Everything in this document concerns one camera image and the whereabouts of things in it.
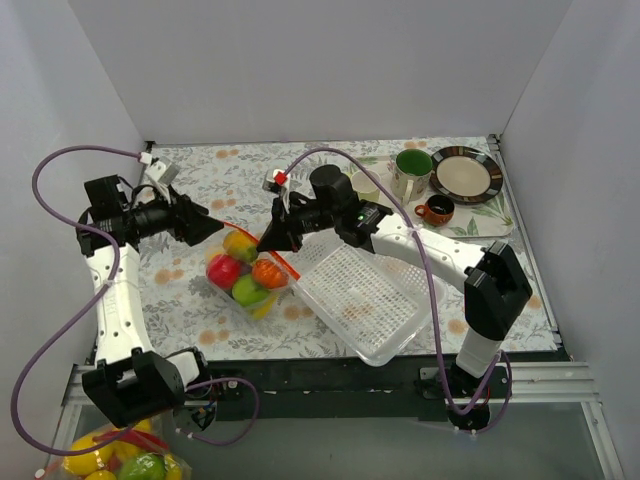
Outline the zip bag of fake fruit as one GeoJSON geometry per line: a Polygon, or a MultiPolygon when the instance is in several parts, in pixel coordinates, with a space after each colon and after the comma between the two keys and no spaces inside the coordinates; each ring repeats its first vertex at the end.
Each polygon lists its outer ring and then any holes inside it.
{"type": "Polygon", "coordinates": [[[205,277],[231,305],[260,320],[300,274],[277,252],[258,252],[258,239],[231,223],[215,233],[205,253],[205,277]]]}

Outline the white plastic basket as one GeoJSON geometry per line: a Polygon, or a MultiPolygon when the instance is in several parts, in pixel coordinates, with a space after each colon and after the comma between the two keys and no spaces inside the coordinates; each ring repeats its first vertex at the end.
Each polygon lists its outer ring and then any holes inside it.
{"type": "Polygon", "coordinates": [[[432,324],[423,270],[311,234],[285,260],[299,274],[293,291],[360,359],[380,367],[432,324]]]}

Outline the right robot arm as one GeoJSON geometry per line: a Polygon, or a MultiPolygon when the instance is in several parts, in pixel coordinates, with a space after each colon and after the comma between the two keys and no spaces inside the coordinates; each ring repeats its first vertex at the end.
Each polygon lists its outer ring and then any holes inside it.
{"type": "Polygon", "coordinates": [[[276,197],[259,250],[297,252],[304,235],[332,229],[352,247],[428,269],[463,294],[469,326],[443,385],[454,385],[464,397],[479,395],[489,384],[503,340],[532,296],[513,249],[503,242],[490,247],[461,243],[411,227],[389,207],[359,199],[335,165],[316,168],[310,183],[314,195],[307,198],[291,190],[284,171],[266,174],[263,188],[276,197]]]}

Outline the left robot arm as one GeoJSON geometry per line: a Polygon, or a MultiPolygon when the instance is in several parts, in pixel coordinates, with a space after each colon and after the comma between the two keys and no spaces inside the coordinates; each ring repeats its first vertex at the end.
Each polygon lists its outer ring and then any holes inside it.
{"type": "Polygon", "coordinates": [[[139,288],[139,244],[159,233],[196,246],[223,228],[207,208],[178,193],[165,179],[148,180],[154,197],[136,200],[111,175],[85,183],[89,207],[76,238],[91,273],[98,322],[95,368],[82,377],[85,394],[116,427],[173,410],[186,396],[205,398],[213,386],[203,354],[187,347],[167,356],[149,339],[139,288]]]}

